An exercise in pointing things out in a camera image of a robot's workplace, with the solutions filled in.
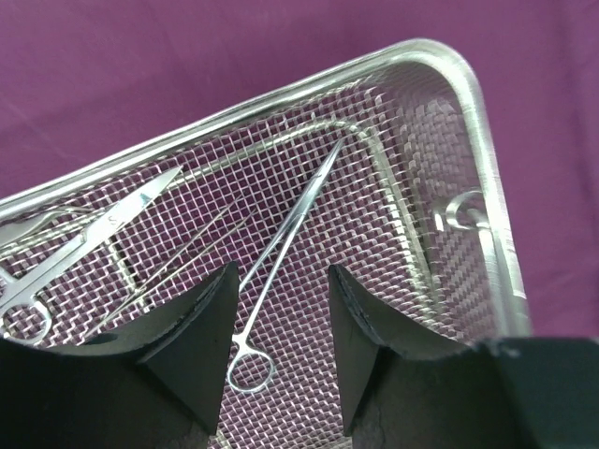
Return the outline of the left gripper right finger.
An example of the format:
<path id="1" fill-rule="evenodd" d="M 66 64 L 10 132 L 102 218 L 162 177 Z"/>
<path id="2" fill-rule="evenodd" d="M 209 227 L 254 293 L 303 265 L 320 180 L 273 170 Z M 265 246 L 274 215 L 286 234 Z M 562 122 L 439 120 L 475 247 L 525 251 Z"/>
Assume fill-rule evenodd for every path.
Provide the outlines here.
<path id="1" fill-rule="evenodd" d="M 444 337 L 329 268 L 343 431 L 356 448 L 594 448 L 598 343 Z"/>

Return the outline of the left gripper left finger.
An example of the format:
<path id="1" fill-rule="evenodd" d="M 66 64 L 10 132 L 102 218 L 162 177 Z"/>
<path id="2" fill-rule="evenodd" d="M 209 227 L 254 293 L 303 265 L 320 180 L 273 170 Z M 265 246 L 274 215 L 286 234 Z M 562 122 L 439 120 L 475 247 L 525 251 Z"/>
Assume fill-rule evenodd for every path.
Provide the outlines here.
<path id="1" fill-rule="evenodd" d="M 5 448 L 203 448 L 215 434 L 239 299 L 229 263 L 81 345 L 1 343 Z"/>

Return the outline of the wire mesh instrument tray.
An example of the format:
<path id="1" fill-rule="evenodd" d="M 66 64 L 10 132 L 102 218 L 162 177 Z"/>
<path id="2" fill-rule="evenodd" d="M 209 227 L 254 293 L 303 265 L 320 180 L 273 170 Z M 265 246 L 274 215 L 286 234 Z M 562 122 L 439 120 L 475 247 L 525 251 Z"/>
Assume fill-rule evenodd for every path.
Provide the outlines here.
<path id="1" fill-rule="evenodd" d="M 210 447 L 347 448 L 329 266 L 454 340 L 532 332 L 481 89 L 448 46 L 404 41 L 6 197 L 3 224 L 42 224 L 2 244 L 2 269 L 21 277 L 180 167 L 138 219 L 40 291 L 53 318 L 44 344 L 80 343 L 227 262 L 245 277 L 342 138 L 249 337 L 274 376 L 254 394 L 225 388 Z M 238 333 L 281 246 L 241 292 Z"/>

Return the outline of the purple cloth wrap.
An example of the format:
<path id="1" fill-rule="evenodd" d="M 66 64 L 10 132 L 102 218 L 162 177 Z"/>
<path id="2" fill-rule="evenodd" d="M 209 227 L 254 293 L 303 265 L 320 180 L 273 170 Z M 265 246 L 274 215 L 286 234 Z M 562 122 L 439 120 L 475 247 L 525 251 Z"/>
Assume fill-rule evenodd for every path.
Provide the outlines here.
<path id="1" fill-rule="evenodd" d="M 479 79 L 535 332 L 596 335 L 594 1 L 5 1 L 1 193 L 412 37 Z"/>

